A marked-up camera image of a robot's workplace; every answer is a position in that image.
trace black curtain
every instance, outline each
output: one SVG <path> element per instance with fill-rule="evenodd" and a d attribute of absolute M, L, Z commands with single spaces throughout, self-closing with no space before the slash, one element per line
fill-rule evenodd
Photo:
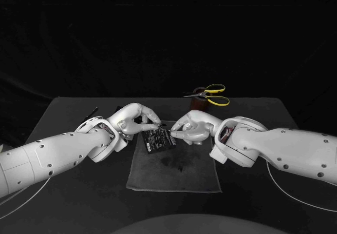
<path fill-rule="evenodd" d="M 212 83 L 280 98 L 302 128 L 337 135 L 327 9 L 136 5 L 2 5 L 2 142 L 25 143 L 55 97 L 181 97 Z"/>

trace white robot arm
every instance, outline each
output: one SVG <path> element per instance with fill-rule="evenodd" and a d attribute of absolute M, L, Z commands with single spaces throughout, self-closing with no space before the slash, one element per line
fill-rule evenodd
<path fill-rule="evenodd" d="M 196 110 L 172 128 L 172 136 L 188 140 L 189 144 L 201 144 L 209 134 L 217 143 L 211 156 L 221 163 L 230 158 L 243 167 L 253 167 L 261 156 L 277 169 L 337 183 L 336 136 L 287 128 L 268 131 L 250 118 L 235 117 L 222 121 Z"/>
<path fill-rule="evenodd" d="M 142 116 L 143 124 L 134 123 Z M 0 153 L 0 198 L 74 168 L 88 156 L 103 161 L 127 146 L 130 134 L 158 129 L 160 119 L 150 108 L 129 104 L 109 119 L 91 118 L 75 132 L 41 139 Z"/>

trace black circuit board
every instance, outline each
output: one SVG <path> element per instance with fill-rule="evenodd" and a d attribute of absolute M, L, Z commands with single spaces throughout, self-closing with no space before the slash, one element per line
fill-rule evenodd
<path fill-rule="evenodd" d="M 165 128 L 142 132 L 149 154 L 171 150 L 176 147 L 176 140 L 171 136 L 171 131 Z"/>

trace scissors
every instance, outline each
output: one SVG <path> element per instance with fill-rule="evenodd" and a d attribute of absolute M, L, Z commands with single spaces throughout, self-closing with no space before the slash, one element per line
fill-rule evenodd
<path fill-rule="evenodd" d="M 224 84 L 212 84 L 207 87 L 205 91 L 202 93 L 186 93 L 189 94 L 185 97 L 204 97 L 208 99 L 208 101 L 218 105 L 218 106 L 228 106 L 230 105 L 230 99 L 224 96 L 209 96 L 208 93 L 217 94 L 225 91 L 225 85 Z"/>

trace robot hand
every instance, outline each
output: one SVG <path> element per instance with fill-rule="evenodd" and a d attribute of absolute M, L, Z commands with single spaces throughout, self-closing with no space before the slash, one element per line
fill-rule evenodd
<path fill-rule="evenodd" d="M 142 116 L 142 124 L 134 122 L 134 118 L 139 116 Z M 149 119 L 152 119 L 156 124 L 147 124 Z M 132 103 L 124 106 L 114 115 L 107 118 L 107 121 L 111 123 L 116 130 L 119 132 L 123 131 L 127 135 L 159 129 L 158 124 L 162 123 L 155 111 L 139 103 Z"/>
<path fill-rule="evenodd" d="M 176 122 L 172 127 L 171 135 L 186 141 L 189 145 L 194 143 L 202 145 L 202 141 L 208 139 L 209 134 L 215 136 L 222 120 L 205 113 L 192 110 Z"/>

